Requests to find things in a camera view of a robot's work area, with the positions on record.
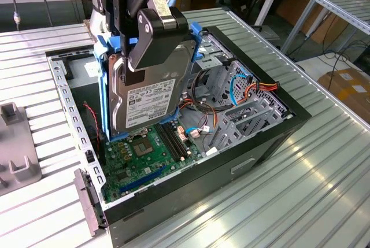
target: small chip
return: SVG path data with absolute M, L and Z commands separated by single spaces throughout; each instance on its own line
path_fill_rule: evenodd
M 138 157 L 151 153 L 154 149 L 148 138 L 142 138 L 134 144 L 134 150 Z
M 128 177 L 126 171 L 118 173 L 116 176 L 118 180 L 123 180 Z

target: green circuit board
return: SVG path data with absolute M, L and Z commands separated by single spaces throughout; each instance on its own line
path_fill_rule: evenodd
M 106 177 L 103 192 L 107 202 L 113 202 L 128 193 L 152 183 L 161 177 L 182 169 L 201 158 L 195 144 L 188 141 L 187 145 L 181 142 L 174 127 L 173 132 L 179 143 L 187 151 L 187 157 L 176 161 L 161 138 L 155 126 L 150 126 L 134 138 L 109 142 L 101 142 L 101 149 L 105 150 L 105 162 L 102 165 Z M 144 182 L 127 191 L 123 187 L 145 180 L 150 175 L 155 178 Z

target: connector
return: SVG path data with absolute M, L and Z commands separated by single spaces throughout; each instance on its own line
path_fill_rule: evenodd
M 14 18 L 14 22 L 17 25 L 19 25 L 21 23 L 21 15 L 19 15 L 17 12 L 14 12 L 13 18 Z

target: red and black wires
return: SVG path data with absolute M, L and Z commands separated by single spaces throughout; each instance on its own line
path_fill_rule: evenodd
M 97 130 L 97 149 L 99 150 L 99 143 L 100 143 L 100 139 L 99 139 L 99 125 L 98 125 L 98 119 L 97 119 L 97 113 L 95 111 L 93 111 L 93 109 L 91 107 L 89 107 L 89 105 L 85 102 L 83 104 L 88 111 L 90 111 L 93 119 L 94 119 L 94 122 L 95 122 L 95 129 Z

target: metal bracket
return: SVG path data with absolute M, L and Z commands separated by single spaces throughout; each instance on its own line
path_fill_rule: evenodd
M 0 105 L 0 196 L 41 179 L 24 108 Z
M 95 236 L 99 231 L 103 231 L 107 227 L 97 192 L 88 173 L 81 169 L 75 170 L 73 182 L 79 195 L 90 234 Z

